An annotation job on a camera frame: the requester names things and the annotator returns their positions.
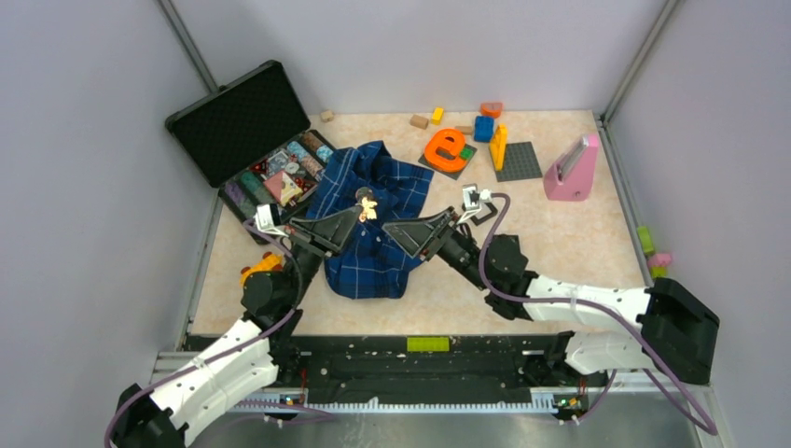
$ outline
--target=pink toy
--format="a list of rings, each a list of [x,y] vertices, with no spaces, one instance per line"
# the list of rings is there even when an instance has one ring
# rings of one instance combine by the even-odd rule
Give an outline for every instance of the pink toy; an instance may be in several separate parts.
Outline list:
[[[662,267],[666,268],[673,262],[673,256],[670,254],[654,254],[648,259],[648,267]]]
[[[589,133],[576,147],[560,156],[544,175],[544,192],[551,201],[585,201],[593,188],[593,170],[599,154],[599,135]]]

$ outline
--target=dark blue fabric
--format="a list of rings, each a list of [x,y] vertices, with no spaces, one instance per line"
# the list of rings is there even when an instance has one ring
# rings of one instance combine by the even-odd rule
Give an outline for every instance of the dark blue fabric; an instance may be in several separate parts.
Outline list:
[[[357,203],[362,187],[373,190],[377,219],[357,223],[346,249],[324,263],[326,280],[352,299],[404,295],[409,271],[421,262],[384,233],[382,223],[417,217],[434,172],[390,157],[382,141],[335,151],[313,193],[308,217],[325,217]]]

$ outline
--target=black foam lining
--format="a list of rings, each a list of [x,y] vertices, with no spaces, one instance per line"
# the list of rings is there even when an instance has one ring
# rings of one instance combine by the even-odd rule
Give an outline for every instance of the black foam lining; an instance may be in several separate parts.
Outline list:
[[[165,125],[217,188],[306,131],[311,121],[283,65],[269,61]]]

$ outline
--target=beige table surface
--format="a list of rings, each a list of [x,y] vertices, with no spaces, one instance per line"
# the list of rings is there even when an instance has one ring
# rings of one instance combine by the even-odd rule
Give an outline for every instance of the beige table surface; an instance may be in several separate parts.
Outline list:
[[[444,127],[470,125],[477,114],[446,113],[440,126],[421,130],[409,125],[411,114],[337,115],[313,128],[335,147],[357,147],[383,140],[391,154],[417,163],[431,136]],[[595,133],[587,110],[504,112],[497,120],[508,127],[511,143],[533,142],[542,171],[568,150],[583,133]],[[498,232],[516,233],[528,269],[558,280],[601,287],[638,287],[643,277],[637,264],[606,157],[599,154],[593,191],[582,203],[548,201],[541,179],[497,183],[488,146],[472,142],[478,154],[459,180],[435,174],[423,216],[448,205],[461,206],[461,187],[511,195],[511,210]],[[493,223],[472,226],[480,243]],[[239,271],[260,260],[267,247],[256,245],[232,213],[223,209],[192,334],[224,333],[242,314]],[[403,298],[353,301],[332,292],[319,271],[302,302],[304,316],[296,334],[496,334],[544,333],[573,329],[571,324],[507,321],[487,306],[478,291],[440,258],[409,276]]]

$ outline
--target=white wall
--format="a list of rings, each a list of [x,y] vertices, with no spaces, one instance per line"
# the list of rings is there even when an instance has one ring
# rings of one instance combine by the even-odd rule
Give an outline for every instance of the white wall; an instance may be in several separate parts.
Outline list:
[[[213,193],[164,131],[205,94],[151,0],[0,6],[9,448],[100,446],[173,344]]]
[[[604,109],[663,0],[176,0],[217,82],[284,63],[310,113]]]
[[[671,274],[722,325],[715,392],[741,446],[788,446],[791,3],[686,2],[614,123]]]

